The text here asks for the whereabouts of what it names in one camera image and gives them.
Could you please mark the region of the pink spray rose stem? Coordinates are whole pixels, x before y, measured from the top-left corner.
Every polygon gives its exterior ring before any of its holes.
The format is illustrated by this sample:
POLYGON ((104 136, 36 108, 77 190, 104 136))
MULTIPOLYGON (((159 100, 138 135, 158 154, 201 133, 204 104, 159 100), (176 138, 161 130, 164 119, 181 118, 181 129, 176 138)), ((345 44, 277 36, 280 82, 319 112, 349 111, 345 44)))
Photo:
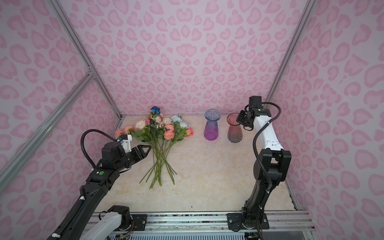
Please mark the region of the pink spray rose stem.
POLYGON ((165 140, 171 140, 175 136, 175 127, 171 124, 164 126, 165 132, 164 132, 164 138, 165 140))

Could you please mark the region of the red pink rose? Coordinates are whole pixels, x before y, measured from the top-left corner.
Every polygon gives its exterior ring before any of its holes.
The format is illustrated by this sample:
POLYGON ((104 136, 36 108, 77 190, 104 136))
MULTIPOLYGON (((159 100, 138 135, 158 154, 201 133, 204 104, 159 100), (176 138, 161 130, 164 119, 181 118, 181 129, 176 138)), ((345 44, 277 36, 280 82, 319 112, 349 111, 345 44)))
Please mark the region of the red pink rose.
POLYGON ((185 133, 185 137, 191 137, 194 135, 194 131, 192 128, 187 128, 186 129, 186 133, 185 133))

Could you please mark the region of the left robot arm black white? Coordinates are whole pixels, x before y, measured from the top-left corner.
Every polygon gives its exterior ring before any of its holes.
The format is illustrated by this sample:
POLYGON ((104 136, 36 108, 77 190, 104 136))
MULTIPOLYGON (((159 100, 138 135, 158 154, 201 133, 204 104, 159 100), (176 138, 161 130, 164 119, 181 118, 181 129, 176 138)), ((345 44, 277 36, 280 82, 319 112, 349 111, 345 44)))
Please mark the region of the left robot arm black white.
POLYGON ((95 209, 122 171, 145 159, 151 149, 149 145, 138 145, 126 153, 120 142, 105 144, 102 158, 86 183, 80 187, 80 196, 76 203, 48 239, 79 240, 95 209))

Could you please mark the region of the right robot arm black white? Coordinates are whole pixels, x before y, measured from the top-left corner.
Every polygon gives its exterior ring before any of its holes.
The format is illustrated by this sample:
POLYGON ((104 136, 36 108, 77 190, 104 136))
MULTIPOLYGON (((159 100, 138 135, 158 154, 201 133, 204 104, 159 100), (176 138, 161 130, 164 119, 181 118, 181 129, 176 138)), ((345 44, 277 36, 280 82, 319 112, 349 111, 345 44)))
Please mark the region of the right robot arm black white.
POLYGON ((265 206, 272 191, 285 181, 292 155, 284 150, 273 127, 281 114, 281 108, 271 102, 263 102, 261 96, 249 98, 249 104, 239 113, 237 123, 245 130, 257 130, 252 147, 256 157, 253 192, 242 208, 242 226, 245 229, 265 229, 268 223, 265 206))

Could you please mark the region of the red grey glass vase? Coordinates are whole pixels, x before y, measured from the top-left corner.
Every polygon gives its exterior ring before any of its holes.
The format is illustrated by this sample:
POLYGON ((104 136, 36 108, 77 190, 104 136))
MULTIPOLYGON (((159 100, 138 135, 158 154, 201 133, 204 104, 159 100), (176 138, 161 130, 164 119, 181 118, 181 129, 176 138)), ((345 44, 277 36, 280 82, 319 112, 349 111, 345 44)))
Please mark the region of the red grey glass vase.
POLYGON ((227 123, 229 124, 227 137, 231 143, 239 143, 243 138, 241 124, 237 122, 238 116, 238 113, 231 113, 227 116, 227 123))

